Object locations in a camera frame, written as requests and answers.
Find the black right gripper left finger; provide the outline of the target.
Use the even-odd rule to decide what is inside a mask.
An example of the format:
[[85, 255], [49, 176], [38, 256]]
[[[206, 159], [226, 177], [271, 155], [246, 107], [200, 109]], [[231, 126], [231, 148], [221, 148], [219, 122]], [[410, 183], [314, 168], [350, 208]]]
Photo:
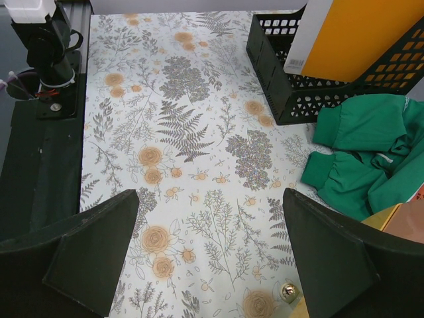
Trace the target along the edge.
[[108, 317], [138, 213], [128, 189], [1, 242], [2, 317]]

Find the orange notebook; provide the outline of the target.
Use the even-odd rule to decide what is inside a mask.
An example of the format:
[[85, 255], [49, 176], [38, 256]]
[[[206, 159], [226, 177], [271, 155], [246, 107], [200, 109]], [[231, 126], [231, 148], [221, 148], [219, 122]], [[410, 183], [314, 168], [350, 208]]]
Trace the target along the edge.
[[284, 71], [352, 82], [422, 17], [418, 0], [308, 1]]

